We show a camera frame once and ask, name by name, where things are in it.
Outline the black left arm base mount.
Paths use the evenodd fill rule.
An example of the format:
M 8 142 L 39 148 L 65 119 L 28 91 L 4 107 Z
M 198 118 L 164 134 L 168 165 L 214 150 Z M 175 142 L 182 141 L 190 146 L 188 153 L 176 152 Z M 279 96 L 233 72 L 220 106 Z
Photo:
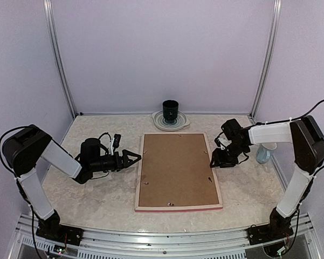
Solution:
M 47 240 L 56 241 L 66 245 L 80 246 L 84 230 L 77 227 L 58 225 L 53 229 L 38 227 L 36 235 Z

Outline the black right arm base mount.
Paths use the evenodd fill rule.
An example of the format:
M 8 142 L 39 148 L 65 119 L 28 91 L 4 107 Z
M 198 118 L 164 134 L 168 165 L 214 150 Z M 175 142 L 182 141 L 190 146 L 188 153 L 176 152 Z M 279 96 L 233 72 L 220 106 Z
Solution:
M 286 238 L 287 236 L 292 236 L 294 234 L 292 227 L 272 229 L 269 224 L 264 224 L 261 226 L 254 225 L 247 228 L 246 231 L 251 246 Z

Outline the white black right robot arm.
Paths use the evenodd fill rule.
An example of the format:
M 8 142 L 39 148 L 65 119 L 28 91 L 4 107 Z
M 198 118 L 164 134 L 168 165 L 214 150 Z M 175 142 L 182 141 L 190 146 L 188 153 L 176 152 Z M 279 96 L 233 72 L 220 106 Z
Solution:
M 294 215 L 311 181 L 324 168 L 324 134 L 314 117 L 305 115 L 248 127 L 241 126 L 236 119 L 229 119 L 222 124 L 221 130 L 215 139 L 217 148 L 211 155 L 212 168 L 239 165 L 239 156 L 247 155 L 253 145 L 276 144 L 276 158 L 286 152 L 284 168 L 293 172 L 274 211 L 282 219 Z

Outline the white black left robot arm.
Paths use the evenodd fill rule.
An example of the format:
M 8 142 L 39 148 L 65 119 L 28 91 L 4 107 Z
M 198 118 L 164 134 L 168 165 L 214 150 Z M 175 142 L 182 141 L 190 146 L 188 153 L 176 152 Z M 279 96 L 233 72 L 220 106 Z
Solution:
M 53 240 L 61 239 L 65 232 L 59 224 L 57 212 L 48 200 L 42 183 L 48 170 L 53 167 L 76 183 L 83 185 L 94 179 L 97 172 L 119 172 L 142 159 L 142 156 L 123 149 L 118 151 L 121 135 L 110 137 L 105 146 L 101 138 L 87 138 L 80 145 L 77 156 L 71 155 L 51 135 L 34 124 L 19 126 L 0 137 L 0 160 L 13 174 L 23 199 L 33 214 L 45 221 L 43 230 Z

